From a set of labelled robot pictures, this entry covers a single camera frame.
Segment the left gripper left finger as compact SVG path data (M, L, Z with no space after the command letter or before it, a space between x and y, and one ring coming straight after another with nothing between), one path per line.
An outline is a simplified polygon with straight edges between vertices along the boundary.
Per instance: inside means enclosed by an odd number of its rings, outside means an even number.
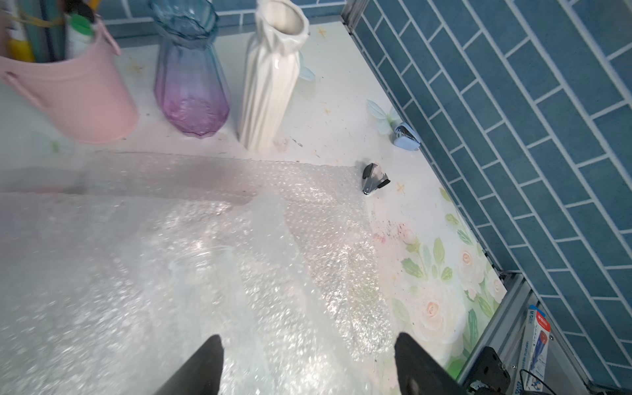
M156 391L156 395L218 395L224 367L222 338L214 334Z

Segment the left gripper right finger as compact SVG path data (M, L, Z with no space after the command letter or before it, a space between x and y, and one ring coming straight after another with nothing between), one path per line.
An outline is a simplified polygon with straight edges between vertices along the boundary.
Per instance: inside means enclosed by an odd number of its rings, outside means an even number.
M466 391L406 332L394 345L401 395L466 394Z

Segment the clear wide glass vase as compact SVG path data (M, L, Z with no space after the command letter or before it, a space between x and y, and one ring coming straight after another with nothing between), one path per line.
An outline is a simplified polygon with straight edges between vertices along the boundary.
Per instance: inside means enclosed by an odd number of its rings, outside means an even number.
M225 354L218 394L274 393L231 248L190 253L172 261L169 269L184 363L210 336L219 334Z

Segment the clear bubble wrap sheet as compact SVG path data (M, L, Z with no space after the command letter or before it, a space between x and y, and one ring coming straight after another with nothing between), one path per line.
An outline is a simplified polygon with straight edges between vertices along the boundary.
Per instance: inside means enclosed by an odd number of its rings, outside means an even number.
M272 394L363 394L284 218L263 193L221 201L1 197L1 391L154 394L184 363L169 265L227 246Z
M349 166L99 151L85 164L82 187L234 206L274 192L330 317L352 357L363 360L386 352L393 332L357 177Z

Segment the purple vase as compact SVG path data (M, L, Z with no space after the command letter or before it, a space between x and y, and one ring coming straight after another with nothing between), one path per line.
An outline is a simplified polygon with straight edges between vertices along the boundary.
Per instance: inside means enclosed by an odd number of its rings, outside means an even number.
M218 16L209 1L150 1L160 35L156 103L181 133L216 134L230 115L230 91L214 41Z

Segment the cream ribbed cylinder vase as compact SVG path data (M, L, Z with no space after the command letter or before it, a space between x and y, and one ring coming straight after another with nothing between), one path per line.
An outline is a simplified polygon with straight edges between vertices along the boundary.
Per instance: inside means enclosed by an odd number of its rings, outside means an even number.
M301 72L309 21L291 1L259 1L246 51L238 136L250 152L268 151L281 128Z

